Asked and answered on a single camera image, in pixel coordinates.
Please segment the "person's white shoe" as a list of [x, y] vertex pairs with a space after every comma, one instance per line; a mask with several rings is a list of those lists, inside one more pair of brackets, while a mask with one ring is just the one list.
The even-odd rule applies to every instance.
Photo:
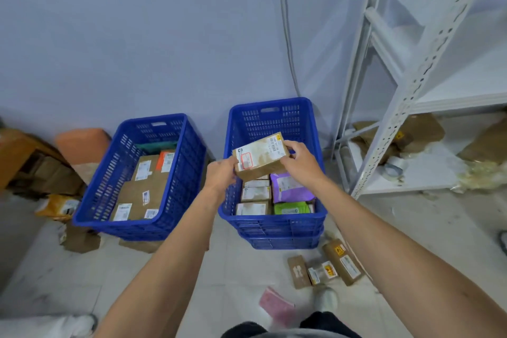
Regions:
[[330, 286], [317, 286], [314, 291], [313, 308], [316, 312], [334, 314], [339, 306], [338, 293]]

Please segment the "tall blue plastic crate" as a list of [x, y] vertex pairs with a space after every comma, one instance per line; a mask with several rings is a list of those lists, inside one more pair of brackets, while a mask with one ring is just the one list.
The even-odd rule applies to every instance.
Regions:
[[[229, 157], [238, 147], [277, 132], [281, 132], [285, 140], [304, 143], [325, 172], [313, 105], [304, 97], [240, 104], [231, 108], [223, 157]], [[315, 213], [311, 214], [236, 216], [240, 188], [241, 184], [236, 183], [227, 189], [218, 213], [242, 236], [249, 239], [310, 238], [323, 232], [327, 211], [319, 200]]]

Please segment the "large flat cardboard box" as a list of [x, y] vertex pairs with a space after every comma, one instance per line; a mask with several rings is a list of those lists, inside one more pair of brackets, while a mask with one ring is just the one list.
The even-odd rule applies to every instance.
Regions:
[[153, 173], [144, 180], [125, 182], [110, 221], [154, 218], [159, 213], [167, 180], [167, 174]]

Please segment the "flat cardboard scrap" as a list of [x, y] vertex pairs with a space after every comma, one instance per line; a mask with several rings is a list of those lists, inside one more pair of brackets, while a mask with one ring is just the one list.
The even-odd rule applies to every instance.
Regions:
[[126, 241], [123, 239], [119, 239], [118, 245], [130, 250], [143, 252], [147, 254], [155, 253], [160, 246], [163, 244], [163, 240], [161, 241]]

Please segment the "person's right hand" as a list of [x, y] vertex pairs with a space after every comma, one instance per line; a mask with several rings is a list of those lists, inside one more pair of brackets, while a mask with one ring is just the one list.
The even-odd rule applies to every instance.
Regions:
[[318, 186], [324, 183], [327, 177], [320, 168], [316, 158], [304, 143], [290, 140], [284, 140], [283, 143], [294, 152], [293, 156], [283, 156], [295, 159], [295, 173], [290, 175], [317, 196]]

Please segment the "brown box with white label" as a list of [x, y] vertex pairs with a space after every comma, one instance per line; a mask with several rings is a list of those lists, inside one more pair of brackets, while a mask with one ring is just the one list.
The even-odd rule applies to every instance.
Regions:
[[232, 156], [238, 161], [235, 165], [235, 174], [243, 182], [287, 172], [280, 161], [282, 157], [289, 156], [281, 132], [236, 148], [232, 151]]

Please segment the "terracotta wrapped parcel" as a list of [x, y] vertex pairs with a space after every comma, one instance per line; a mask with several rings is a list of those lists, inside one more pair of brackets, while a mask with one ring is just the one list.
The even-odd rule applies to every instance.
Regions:
[[62, 132], [54, 139], [56, 148], [88, 186], [111, 143], [103, 129], [87, 128]]

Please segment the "tape roll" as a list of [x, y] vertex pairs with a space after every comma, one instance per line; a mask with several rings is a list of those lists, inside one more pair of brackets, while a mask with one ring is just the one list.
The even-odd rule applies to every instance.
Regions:
[[400, 181], [408, 168], [408, 161], [406, 159], [390, 156], [389, 159], [381, 166], [380, 175], [392, 182]]

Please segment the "wide blue plastic crate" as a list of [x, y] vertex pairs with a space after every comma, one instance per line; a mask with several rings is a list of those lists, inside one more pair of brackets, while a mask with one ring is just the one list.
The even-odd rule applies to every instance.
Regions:
[[[121, 189], [135, 178], [140, 158], [149, 154], [141, 146], [167, 142], [176, 148], [157, 213], [148, 219], [114, 221]], [[73, 214], [73, 225], [126, 241], [166, 239], [199, 193], [206, 156], [205, 143], [184, 113], [123, 121]]]

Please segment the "crumpled brown paper bag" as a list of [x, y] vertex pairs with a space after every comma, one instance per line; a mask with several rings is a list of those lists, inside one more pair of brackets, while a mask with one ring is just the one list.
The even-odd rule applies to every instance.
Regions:
[[[373, 121], [353, 123], [354, 130], [362, 130]], [[362, 157], [365, 157], [376, 135], [377, 128], [361, 133], [351, 139], [359, 146]], [[409, 115], [401, 129], [396, 133], [390, 145], [385, 146], [385, 153], [379, 165], [385, 164], [392, 157], [408, 157], [409, 154], [423, 152], [430, 143], [439, 142], [445, 136], [445, 130], [432, 113]]]

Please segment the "small brown flat box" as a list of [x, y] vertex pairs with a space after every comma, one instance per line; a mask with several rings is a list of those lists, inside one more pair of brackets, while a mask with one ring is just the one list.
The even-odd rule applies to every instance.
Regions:
[[313, 286], [307, 271], [306, 261], [302, 255], [289, 257], [287, 263], [296, 290]]

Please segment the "person's left forearm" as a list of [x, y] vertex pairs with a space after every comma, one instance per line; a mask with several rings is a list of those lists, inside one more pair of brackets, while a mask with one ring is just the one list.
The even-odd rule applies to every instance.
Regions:
[[204, 188], [109, 309], [93, 338], [175, 336], [193, 294], [221, 195]]

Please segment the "pink plastic bag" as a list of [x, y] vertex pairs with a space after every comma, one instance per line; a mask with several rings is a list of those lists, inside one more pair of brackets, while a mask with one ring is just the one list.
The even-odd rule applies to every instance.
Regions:
[[279, 326], [288, 327], [295, 315], [295, 304], [288, 302], [270, 286], [264, 290], [259, 306]]

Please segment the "purple mailer bag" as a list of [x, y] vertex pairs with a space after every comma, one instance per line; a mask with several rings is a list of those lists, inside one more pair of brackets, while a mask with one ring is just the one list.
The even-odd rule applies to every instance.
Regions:
[[289, 173], [270, 174], [272, 199], [276, 203], [312, 201], [315, 195]]

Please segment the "medium cardboard box with label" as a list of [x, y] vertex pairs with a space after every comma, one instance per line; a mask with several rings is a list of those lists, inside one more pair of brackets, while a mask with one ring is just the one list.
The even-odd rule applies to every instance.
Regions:
[[130, 181], [143, 181], [151, 178], [155, 172], [158, 159], [158, 154], [141, 156]]

